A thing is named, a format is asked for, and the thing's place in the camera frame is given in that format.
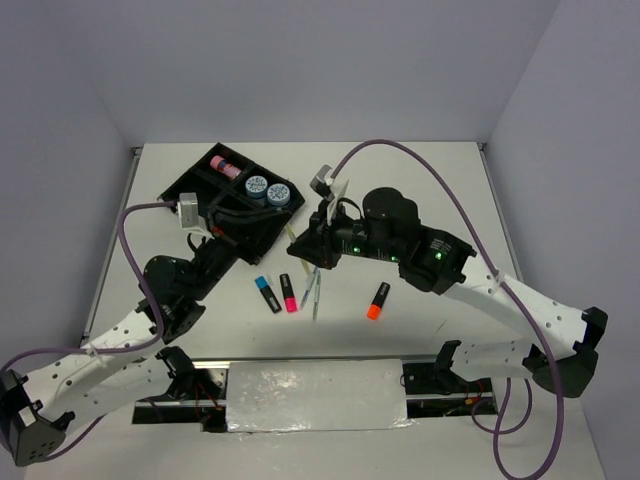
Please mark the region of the yellow pen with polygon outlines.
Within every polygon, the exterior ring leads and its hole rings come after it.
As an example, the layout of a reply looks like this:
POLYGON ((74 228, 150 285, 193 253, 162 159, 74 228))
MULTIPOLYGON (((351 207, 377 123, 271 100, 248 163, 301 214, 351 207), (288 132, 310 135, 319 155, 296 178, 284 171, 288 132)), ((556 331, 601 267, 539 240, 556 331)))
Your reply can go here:
MULTIPOLYGON (((296 241, 297 237, 296 237, 296 235, 295 235, 295 233, 293 231, 293 228, 291 227, 291 225, 289 223, 287 223, 285 225, 285 231, 286 231, 286 233, 287 233, 287 235, 289 237, 290 243, 293 244, 296 241)), ((303 259, 299 259, 299 260, 300 260, 301 266, 302 266, 305 274, 306 275, 311 275, 312 274, 312 270, 309 267, 309 264, 303 259)))

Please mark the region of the blue white pen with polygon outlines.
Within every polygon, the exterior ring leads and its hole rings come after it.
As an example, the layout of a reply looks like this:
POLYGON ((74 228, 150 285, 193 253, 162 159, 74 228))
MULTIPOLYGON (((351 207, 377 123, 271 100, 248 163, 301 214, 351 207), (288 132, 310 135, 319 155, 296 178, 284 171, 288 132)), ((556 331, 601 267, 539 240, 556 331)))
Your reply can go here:
POLYGON ((315 274, 318 270, 320 271, 318 267, 315 267, 312 271, 312 274, 307 277, 305 290, 302 296, 302 300, 300 302, 301 309, 303 309, 306 306, 310 298, 314 300, 315 274))

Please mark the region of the green white pen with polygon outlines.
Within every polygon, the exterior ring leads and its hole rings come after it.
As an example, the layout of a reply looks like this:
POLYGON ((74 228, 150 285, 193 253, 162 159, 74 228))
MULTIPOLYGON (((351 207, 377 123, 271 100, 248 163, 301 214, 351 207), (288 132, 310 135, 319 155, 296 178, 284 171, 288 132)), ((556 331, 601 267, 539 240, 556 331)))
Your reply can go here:
POLYGON ((314 300, 312 310, 312 321, 315 323, 319 313, 319 303, 321 298, 321 272, 318 270, 315 274, 314 300))

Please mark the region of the blue tape roll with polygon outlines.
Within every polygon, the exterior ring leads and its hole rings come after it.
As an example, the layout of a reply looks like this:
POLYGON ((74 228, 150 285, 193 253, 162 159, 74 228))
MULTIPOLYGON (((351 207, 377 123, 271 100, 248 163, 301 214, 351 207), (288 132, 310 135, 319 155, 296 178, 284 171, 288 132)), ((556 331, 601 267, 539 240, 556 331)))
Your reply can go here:
POLYGON ((267 196, 269 184, 264 176, 253 175, 245 181, 244 187, 246 195, 250 199, 255 201, 264 201, 267 196))
POLYGON ((291 201, 291 190, 284 183, 274 183, 267 188, 266 198, 273 207, 285 207, 291 201))

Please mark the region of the pink cap glue bottle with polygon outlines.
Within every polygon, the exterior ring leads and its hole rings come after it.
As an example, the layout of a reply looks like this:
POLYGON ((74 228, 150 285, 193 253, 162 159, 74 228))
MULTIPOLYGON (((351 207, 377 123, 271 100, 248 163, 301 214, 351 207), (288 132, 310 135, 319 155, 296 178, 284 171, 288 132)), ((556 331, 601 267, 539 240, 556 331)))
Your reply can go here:
POLYGON ((240 168, 231 164, 227 159, 220 155, 215 155, 210 160, 209 165, 212 169, 223 174, 230 180, 235 180, 242 173, 242 170, 240 168))

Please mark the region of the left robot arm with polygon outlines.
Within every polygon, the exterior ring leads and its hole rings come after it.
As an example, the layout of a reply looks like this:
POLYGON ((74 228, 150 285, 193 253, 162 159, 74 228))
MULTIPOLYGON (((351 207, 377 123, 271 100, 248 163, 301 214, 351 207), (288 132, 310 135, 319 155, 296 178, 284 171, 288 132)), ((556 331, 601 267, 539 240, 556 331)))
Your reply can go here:
POLYGON ((196 385, 190 357, 173 341, 205 311, 202 305, 234 263, 256 264, 274 245, 296 207, 222 209, 230 224, 202 231, 190 260, 155 256, 139 267, 125 221, 136 211, 173 209, 172 201, 137 204, 119 216, 117 237, 144 298, 119 323, 76 348, 47 347, 16 355, 1 369, 1 442, 18 467, 72 449, 67 437, 90 432, 122 405, 196 385))

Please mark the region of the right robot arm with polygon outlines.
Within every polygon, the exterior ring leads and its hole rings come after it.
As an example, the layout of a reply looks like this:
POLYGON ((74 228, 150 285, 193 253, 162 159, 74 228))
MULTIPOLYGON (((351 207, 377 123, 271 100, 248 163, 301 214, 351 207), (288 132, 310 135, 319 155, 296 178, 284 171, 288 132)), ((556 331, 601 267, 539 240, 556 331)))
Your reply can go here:
POLYGON ((433 367, 442 389, 457 391, 483 378, 522 378, 564 398, 584 393, 599 359, 604 311, 564 305, 492 272, 470 244, 422 225, 416 203, 396 189, 369 192, 358 218, 348 216, 347 202, 322 201, 288 254, 326 270, 344 255, 394 263, 417 290, 461 302, 519 334, 507 342, 445 342, 433 367))

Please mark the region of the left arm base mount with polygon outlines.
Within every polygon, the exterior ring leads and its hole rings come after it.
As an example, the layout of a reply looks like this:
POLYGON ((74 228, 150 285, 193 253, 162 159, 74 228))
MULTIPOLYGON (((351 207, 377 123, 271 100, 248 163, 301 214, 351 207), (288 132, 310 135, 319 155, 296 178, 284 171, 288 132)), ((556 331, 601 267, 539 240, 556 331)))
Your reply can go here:
POLYGON ((168 368, 169 386, 134 406, 134 425, 194 424, 202 432, 226 433, 229 366, 192 361, 180 348, 155 358, 168 368))

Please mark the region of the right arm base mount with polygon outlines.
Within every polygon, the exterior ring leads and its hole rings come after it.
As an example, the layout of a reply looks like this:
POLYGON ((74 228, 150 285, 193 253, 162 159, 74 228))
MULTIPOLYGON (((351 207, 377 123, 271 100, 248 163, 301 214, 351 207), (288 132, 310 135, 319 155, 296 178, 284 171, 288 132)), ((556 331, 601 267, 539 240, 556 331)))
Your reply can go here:
POLYGON ((497 413, 489 378, 445 384, 436 377, 431 362, 403 363, 402 368, 399 383, 405 391, 409 419, 467 417, 474 407, 477 415, 497 413))

